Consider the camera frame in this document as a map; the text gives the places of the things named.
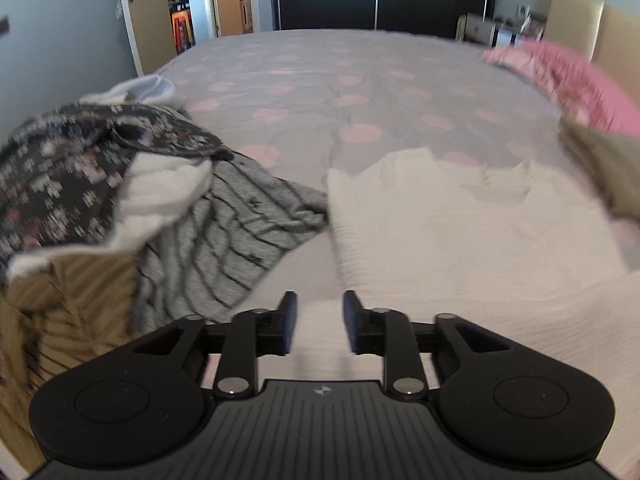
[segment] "bed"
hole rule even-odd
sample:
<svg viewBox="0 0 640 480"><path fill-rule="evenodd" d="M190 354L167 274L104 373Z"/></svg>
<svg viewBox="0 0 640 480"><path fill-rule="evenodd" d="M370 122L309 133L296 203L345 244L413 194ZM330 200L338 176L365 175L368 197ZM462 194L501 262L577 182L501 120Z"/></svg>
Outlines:
<svg viewBox="0 0 640 480"><path fill-rule="evenodd" d="M554 28L562 31L558 41L593 55L640 102L638 81L620 61L623 54L638 67L620 41L620 28L627 37L632 23L640 43L637 20L599 2L589 2L588 10L575 0L573 7L562 0L554 5L564 11L556 11L549 39ZM576 12L586 24L563 36L562 20ZM190 117L229 147L277 177L317 189L326 189L329 168L356 174L387 153L426 146L458 164L515 166L533 159L573 175L593 193L558 142L560 108L506 70L483 64L481 52L408 34L292 30L209 41L159 73L187 96ZM640 229L614 218L610 227L630 269L639 269ZM286 256L239 310L274 308L286 290L299 294L300 309L340 298L344 285L330 232ZM0 466L20 478L10 462L0 447Z"/></svg>

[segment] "dark floral fabric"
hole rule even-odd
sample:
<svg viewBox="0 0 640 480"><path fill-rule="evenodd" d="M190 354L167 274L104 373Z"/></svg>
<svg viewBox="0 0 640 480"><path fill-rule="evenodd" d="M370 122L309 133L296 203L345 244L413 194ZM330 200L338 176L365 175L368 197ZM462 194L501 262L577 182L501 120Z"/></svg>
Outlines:
<svg viewBox="0 0 640 480"><path fill-rule="evenodd" d="M0 150L0 278L14 253L100 243L136 152L230 156L209 131L151 105L68 105L15 130Z"/></svg>

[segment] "metal pin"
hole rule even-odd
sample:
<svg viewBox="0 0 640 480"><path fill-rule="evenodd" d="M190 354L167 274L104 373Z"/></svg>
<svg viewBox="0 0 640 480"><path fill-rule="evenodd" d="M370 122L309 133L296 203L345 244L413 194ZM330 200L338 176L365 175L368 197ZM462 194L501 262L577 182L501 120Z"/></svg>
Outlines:
<svg viewBox="0 0 640 480"><path fill-rule="evenodd" d="M405 395L419 394L424 390L424 383L420 379L404 377L394 381L394 390Z"/></svg>
<svg viewBox="0 0 640 480"><path fill-rule="evenodd" d="M241 394L249 387L249 382L242 377L225 377L218 381L218 389L226 394Z"/></svg>

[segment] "pile of clothes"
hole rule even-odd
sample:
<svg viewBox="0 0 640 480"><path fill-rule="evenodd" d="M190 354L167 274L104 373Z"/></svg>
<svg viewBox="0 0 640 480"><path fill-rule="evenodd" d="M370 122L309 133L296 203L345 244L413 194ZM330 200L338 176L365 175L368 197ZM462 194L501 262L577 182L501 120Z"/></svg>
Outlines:
<svg viewBox="0 0 640 480"><path fill-rule="evenodd" d="M146 76L34 117L0 148L0 439L30 471L43 382L187 314L227 321L326 228L322 192L232 152L182 104Z"/></svg>

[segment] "white towel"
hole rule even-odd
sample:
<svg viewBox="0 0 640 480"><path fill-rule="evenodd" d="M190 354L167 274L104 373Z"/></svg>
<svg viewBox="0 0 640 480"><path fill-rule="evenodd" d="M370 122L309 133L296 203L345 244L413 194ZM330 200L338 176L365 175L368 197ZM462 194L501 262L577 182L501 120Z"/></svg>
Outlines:
<svg viewBox="0 0 640 480"><path fill-rule="evenodd" d="M81 104L111 105L125 102L168 106L173 110L180 110L186 97L178 92L173 82L151 74L119 83L107 92L87 94L80 98Z"/></svg>
<svg viewBox="0 0 640 480"><path fill-rule="evenodd" d="M377 298L544 301L627 270L598 200L533 162L492 170L391 153L330 170L347 288Z"/></svg>

